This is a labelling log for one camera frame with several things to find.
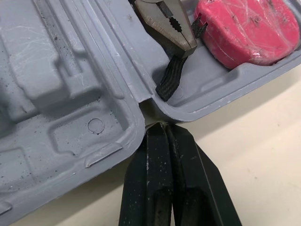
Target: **tool compartment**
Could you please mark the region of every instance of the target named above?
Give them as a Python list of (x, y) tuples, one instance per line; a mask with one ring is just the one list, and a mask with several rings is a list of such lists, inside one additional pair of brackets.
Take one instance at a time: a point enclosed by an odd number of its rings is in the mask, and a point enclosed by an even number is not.
[[(184, 0), (193, 20), (197, 0)], [(301, 8), (287, 1), (300, 21)], [(169, 58), (128, 0), (0, 2), (0, 225), (104, 172), (139, 147), (139, 103), (192, 121), (301, 62), (229, 70), (198, 40), (168, 102), (155, 88)]]

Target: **pliers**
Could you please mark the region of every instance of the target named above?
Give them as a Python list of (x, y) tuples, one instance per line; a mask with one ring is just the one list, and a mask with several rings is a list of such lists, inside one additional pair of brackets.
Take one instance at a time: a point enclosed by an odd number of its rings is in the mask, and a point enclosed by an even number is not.
[(180, 0), (135, 0), (132, 4), (145, 30), (165, 50), (181, 59), (194, 52), (197, 42)]

